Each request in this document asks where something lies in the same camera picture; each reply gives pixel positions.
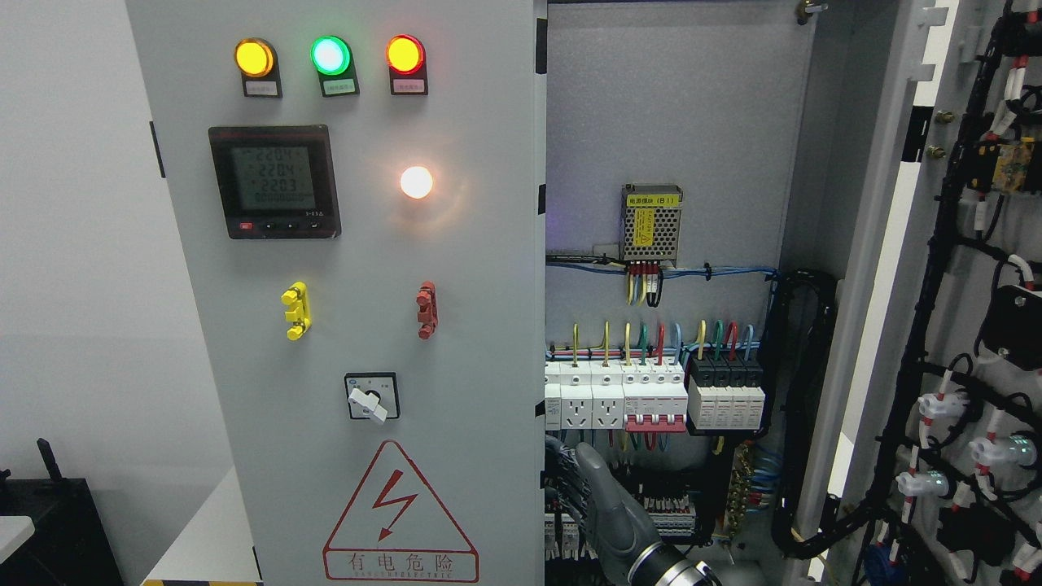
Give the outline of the dark grey robot right hand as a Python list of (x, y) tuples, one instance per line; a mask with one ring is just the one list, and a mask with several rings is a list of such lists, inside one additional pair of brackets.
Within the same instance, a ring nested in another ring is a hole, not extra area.
[(588, 443), (567, 448), (557, 438), (545, 436), (545, 465), (559, 500), (584, 529), (604, 575), (615, 585), (628, 585), (641, 553), (661, 542), (646, 509)]

